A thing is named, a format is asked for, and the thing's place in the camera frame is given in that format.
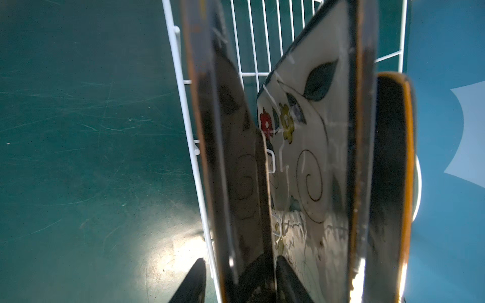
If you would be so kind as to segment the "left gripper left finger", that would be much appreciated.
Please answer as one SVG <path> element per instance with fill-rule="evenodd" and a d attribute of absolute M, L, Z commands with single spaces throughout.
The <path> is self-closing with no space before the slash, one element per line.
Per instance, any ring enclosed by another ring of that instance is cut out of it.
<path fill-rule="evenodd" d="M 169 303 L 204 303 L 207 282 L 205 260 L 198 258 Z"/>

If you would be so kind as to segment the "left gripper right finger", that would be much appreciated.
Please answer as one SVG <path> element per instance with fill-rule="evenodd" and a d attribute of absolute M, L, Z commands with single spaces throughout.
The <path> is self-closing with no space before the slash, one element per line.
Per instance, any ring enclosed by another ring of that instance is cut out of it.
<path fill-rule="evenodd" d="M 304 303 L 313 302 L 304 285 L 294 273 L 289 262 L 283 256 L 276 262 L 277 302 Z"/>

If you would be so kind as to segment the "floral square plate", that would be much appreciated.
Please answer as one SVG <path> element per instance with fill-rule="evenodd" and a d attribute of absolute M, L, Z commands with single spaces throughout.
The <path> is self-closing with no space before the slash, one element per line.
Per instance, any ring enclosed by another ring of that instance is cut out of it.
<path fill-rule="evenodd" d="M 224 302 L 275 302 L 269 181 L 220 1 L 181 4 L 205 199 Z"/>
<path fill-rule="evenodd" d="M 376 1 L 325 1 L 257 97 L 274 255 L 314 302 L 364 300 L 377 49 Z"/>

